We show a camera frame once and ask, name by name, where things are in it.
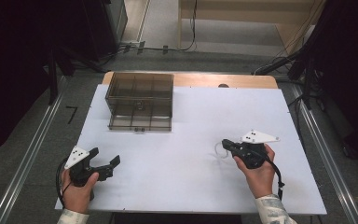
hand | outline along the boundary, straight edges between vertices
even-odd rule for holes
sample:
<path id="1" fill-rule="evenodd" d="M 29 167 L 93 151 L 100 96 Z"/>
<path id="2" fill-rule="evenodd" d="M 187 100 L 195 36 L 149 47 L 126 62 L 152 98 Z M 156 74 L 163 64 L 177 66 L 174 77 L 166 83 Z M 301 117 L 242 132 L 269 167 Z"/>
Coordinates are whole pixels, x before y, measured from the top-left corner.
<path id="1" fill-rule="evenodd" d="M 75 187 L 73 183 L 71 183 L 69 170 L 63 170 L 61 175 L 62 190 L 68 187 L 62 195 L 65 208 L 73 212 L 86 214 L 89 209 L 91 190 L 95 183 L 97 183 L 98 176 L 98 173 L 94 173 L 89 177 L 85 186 Z"/>
<path id="2" fill-rule="evenodd" d="M 267 144 L 264 144 L 264 146 L 266 147 L 269 159 L 274 161 L 275 152 Z M 238 168 L 246 175 L 249 189 L 255 198 L 272 194 L 272 181 L 274 179 L 275 170 L 271 164 L 265 161 L 263 165 L 257 169 L 248 169 L 239 157 L 235 156 L 234 161 L 237 163 Z"/>

gray floor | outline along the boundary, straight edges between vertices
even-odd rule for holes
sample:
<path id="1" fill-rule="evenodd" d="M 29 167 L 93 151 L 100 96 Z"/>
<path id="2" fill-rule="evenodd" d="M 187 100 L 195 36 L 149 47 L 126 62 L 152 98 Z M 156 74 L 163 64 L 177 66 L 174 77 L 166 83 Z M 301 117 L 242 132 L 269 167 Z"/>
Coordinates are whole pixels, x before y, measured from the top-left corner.
<path id="1" fill-rule="evenodd" d="M 213 73 L 249 74 L 263 64 L 270 63 L 275 53 L 254 55 L 233 54 L 222 52 L 178 52 L 170 51 L 163 54 L 158 50 L 144 50 L 137 54 L 136 50 L 118 56 L 104 67 L 112 71 L 201 71 Z M 278 72 L 272 73 L 275 77 L 284 77 L 286 68 L 280 68 Z M 55 223 L 60 211 L 54 210 L 57 200 L 55 192 L 55 171 L 60 161 L 72 150 L 80 135 L 84 120 L 87 116 L 93 93 L 98 84 L 103 80 L 103 74 L 95 73 L 88 69 L 79 69 L 72 78 L 68 78 L 68 86 L 57 113 L 52 120 L 48 132 L 37 153 L 34 165 L 31 167 L 22 186 L 19 197 L 9 213 L 7 223 Z M 280 82 L 287 102 L 294 100 L 290 83 Z M 16 173 L 23 155 L 33 140 L 39 123 L 48 109 L 49 92 L 46 91 L 34 103 L 33 107 L 24 116 L 14 132 L 3 146 L 0 147 L 0 202 L 6 191 L 8 183 Z M 329 117 L 320 110 L 312 99 L 312 111 L 320 125 L 331 153 L 348 184 L 349 190 L 358 206 L 358 160 L 347 158 L 341 150 L 341 142 Z M 68 124 L 73 109 L 67 106 L 77 106 L 78 110 L 74 119 Z M 296 115 L 291 107 L 294 120 Z M 319 190 L 324 199 L 327 215 L 321 216 L 323 223 L 349 223 L 341 206 L 332 181 L 326 172 L 315 142 L 311 137 L 309 128 L 300 116 L 300 129 L 304 137 L 304 146 L 310 168 L 318 183 Z M 89 223 L 109 223 L 111 214 L 107 212 L 90 212 Z M 317 217 L 293 216 L 298 223 L 319 223 Z M 242 223 L 259 223 L 259 217 L 254 215 L 242 216 Z"/>
<path id="2" fill-rule="evenodd" d="M 177 48 L 177 22 L 177 0 L 151 0 L 141 41 L 148 48 Z M 269 56 L 282 50 L 278 31 L 271 23 L 196 20 L 195 31 L 197 47 L 191 49 L 198 52 Z M 182 19 L 181 37 L 181 49 L 186 49 L 193 40 L 190 20 Z"/>

sleeve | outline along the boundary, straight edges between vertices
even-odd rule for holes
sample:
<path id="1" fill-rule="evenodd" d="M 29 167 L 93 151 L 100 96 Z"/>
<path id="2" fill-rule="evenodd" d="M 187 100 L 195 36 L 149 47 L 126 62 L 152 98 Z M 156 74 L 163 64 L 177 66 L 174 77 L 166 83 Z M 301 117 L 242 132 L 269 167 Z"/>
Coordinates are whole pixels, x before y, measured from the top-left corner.
<path id="1" fill-rule="evenodd" d="M 57 224 L 86 224 L 89 215 L 63 209 Z"/>
<path id="2" fill-rule="evenodd" d="M 289 217 L 289 214 L 287 214 L 283 207 L 282 201 L 275 194 L 255 199 L 255 205 L 263 224 L 296 224 Z"/>

transparent storage box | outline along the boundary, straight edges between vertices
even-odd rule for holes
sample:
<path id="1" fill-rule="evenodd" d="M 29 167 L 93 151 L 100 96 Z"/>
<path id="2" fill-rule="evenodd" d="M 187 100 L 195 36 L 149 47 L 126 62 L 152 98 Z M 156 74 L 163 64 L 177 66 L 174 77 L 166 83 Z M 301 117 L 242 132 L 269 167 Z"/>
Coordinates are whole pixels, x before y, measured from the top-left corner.
<path id="1" fill-rule="evenodd" d="M 105 100 L 110 130 L 172 130 L 173 75 L 114 73 Z"/>

white table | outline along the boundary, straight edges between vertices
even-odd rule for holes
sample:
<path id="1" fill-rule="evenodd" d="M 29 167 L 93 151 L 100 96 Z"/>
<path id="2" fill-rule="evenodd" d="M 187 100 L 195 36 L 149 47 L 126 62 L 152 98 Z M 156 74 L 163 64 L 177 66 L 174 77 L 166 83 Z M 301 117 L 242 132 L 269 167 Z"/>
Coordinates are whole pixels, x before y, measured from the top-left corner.
<path id="1" fill-rule="evenodd" d="M 255 129 L 281 139 L 270 146 L 286 184 L 282 201 L 289 214 L 326 214 L 281 90 L 174 87 L 171 133 L 123 133 L 107 127 L 107 88 L 98 86 L 77 145 L 100 149 L 91 166 L 116 155 L 121 164 L 94 187 L 90 210 L 256 213 L 245 176 L 214 149 L 224 138 L 239 141 Z M 225 154 L 221 146 L 217 151 Z M 273 187 L 277 192 L 277 176 Z"/>

